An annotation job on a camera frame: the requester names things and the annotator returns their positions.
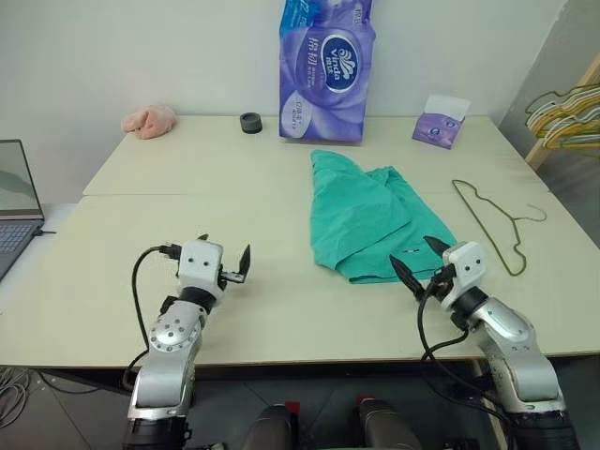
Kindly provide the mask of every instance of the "laptop keyboard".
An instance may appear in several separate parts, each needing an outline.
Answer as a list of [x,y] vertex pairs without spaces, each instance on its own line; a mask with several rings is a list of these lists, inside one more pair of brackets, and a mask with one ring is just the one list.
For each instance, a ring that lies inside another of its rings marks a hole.
[[21,241],[31,232],[33,225],[0,225],[0,253],[11,253]]

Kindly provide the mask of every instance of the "robotic arm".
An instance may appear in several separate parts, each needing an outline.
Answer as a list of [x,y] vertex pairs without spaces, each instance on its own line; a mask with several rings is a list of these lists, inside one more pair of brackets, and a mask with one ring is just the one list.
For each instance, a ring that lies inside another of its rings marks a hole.
[[475,242],[449,247],[425,239],[443,260],[426,289],[406,264],[390,256],[392,265],[418,301],[434,295],[444,310],[452,311],[453,323],[474,336],[519,450],[579,449],[556,372],[537,346],[532,323],[479,289],[486,273],[482,247]]
[[206,241],[160,251],[179,263],[176,297],[167,297],[150,327],[147,358],[138,373],[127,417],[124,449],[179,450],[191,436],[186,416],[194,386],[196,355],[208,315],[227,282],[243,283],[250,267],[246,248],[238,272],[224,272],[223,247]]

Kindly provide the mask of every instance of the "laptop screen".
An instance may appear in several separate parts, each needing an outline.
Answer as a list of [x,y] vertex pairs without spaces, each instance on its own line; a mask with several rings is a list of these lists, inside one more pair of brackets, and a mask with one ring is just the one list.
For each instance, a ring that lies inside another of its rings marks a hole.
[[0,218],[42,218],[21,141],[0,141]]

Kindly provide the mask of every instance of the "vinda logo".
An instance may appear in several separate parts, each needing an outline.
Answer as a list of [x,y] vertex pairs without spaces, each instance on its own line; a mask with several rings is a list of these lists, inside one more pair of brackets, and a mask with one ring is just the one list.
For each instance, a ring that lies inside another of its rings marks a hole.
[[321,60],[325,83],[333,92],[345,92],[352,87],[358,74],[358,55],[348,39],[329,36],[322,45]]

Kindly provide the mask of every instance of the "purple tissue box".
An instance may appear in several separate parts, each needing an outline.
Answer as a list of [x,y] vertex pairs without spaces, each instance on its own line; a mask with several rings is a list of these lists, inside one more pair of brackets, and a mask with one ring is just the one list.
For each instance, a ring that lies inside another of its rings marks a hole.
[[447,115],[425,112],[417,120],[412,138],[450,150],[461,126],[462,122]]

